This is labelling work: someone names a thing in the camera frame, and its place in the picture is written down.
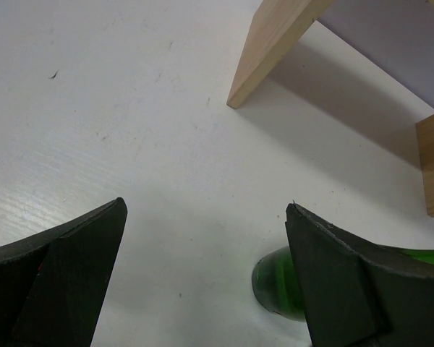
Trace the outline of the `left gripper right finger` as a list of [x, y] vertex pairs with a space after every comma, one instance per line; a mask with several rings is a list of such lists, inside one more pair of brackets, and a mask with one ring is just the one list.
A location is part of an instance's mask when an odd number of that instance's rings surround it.
[[434, 346], [434, 265], [292, 203], [286, 232], [314, 346]]

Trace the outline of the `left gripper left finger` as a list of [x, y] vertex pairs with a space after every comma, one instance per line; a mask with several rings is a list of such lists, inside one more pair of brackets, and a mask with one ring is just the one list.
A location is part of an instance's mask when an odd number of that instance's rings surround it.
[[126, 220], [118, 197], [0, 246], [0, 346], [90, 346]]

